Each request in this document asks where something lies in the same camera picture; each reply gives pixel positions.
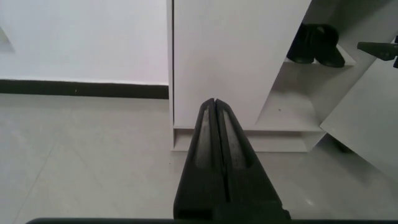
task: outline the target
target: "white shoe cabinet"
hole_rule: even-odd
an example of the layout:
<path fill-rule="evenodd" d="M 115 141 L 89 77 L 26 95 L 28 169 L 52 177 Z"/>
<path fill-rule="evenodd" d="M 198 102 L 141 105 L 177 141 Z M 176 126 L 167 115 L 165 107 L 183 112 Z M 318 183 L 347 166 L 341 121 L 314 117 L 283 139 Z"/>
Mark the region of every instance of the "white shoe cabinet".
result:
<path fill-rule="evenodd" d="M 322 122 L 375 61 L 357 43 L 390 42 L 397 9 L 387 0 L 169 1 L 172 150 L 188 150 L 200 105 L 219 98 L 255 151 L 310 151 L 326 134 Z M 343 68 L 286 58 L 301 22 L 339 31 Z"/>

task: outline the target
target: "black baseboard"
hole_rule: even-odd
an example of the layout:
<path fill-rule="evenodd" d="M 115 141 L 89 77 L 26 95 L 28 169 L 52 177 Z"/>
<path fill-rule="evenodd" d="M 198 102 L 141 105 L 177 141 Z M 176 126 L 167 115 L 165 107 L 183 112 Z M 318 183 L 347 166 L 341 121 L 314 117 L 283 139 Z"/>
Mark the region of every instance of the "black baseboard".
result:
<path fill-rule="evenodd" d="M 0 80 L 0 93 L 168 99 L 165 85 Z"/>

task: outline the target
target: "open cabinet door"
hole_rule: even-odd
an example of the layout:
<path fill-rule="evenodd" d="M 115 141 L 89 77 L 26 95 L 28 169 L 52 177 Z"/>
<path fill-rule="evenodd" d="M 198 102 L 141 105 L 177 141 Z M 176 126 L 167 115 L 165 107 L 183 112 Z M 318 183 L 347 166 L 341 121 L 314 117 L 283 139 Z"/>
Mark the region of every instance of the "open cabinet door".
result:
<path fill-rule="evenodd" d="M 398 68 L 376 61 L 321 128 L 398 180 Z"/>

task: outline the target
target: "tiled floor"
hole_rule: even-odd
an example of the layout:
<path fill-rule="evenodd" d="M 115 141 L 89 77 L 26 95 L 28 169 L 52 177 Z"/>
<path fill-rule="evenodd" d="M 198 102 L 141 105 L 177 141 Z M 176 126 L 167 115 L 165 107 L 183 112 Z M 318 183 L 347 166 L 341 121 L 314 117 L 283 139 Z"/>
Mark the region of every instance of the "tiled floor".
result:
<path fill-rule="evenodd" d="M 186 153 L 167 100 L 0 95 L 0 223 L 172 218 Z M 328 139 L 258 154 L 293 218 L 398 219 L 398 184 Z"/>

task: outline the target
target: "cabinet door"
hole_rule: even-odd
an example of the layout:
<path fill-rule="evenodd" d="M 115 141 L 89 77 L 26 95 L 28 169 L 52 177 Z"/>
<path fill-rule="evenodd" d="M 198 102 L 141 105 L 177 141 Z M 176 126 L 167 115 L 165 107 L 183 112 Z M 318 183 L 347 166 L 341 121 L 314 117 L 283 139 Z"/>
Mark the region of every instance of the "cabinet door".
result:
<path fill-rule="evenodd" d="M 321 128 L 398 179 L 398 69 L 393 64 L 376 59 Z"/>
<path fill-rule="evenodd" d="M 193 128 L 209 98 L 254 125 L 309 4 L 175 0 L 174 126 Z"/>

